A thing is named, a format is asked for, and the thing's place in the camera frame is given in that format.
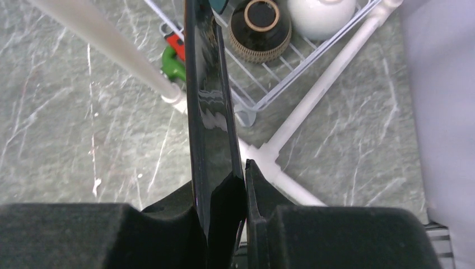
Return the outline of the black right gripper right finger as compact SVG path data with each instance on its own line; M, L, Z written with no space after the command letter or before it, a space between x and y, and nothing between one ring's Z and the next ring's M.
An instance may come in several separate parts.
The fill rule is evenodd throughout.
M245 167L250 268L440 268L426 230L391 207L296 205Z

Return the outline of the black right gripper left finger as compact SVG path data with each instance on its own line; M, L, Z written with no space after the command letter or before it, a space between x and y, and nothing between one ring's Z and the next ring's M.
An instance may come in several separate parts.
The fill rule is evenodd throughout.
M1 206L2 268L205 268L190 183L139 211L127 203Z

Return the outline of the cream square plate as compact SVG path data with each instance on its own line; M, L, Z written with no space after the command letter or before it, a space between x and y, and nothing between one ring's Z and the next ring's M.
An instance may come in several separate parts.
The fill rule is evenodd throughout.
M209 1L186 1L185 69L194 207L207 268L229 268L246 218L225 44Z

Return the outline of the beige patterned bowl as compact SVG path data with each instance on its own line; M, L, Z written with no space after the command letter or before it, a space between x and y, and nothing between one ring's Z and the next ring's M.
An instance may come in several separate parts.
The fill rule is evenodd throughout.
M292 24L276 1L242 1L228 24L229 41L237 55L250 63L279 58L290 44Z

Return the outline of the white ceramic bowl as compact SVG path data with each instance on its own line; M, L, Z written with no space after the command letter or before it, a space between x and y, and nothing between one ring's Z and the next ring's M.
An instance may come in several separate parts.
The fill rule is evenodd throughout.
M287 10L295 30L311 41L330 39L353 17L356 0L289 0Z

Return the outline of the teal square plate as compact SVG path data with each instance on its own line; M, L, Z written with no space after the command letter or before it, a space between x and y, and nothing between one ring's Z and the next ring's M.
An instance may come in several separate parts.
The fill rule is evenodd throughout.
M222 14L229 0L209 0L209 4L217 14Z

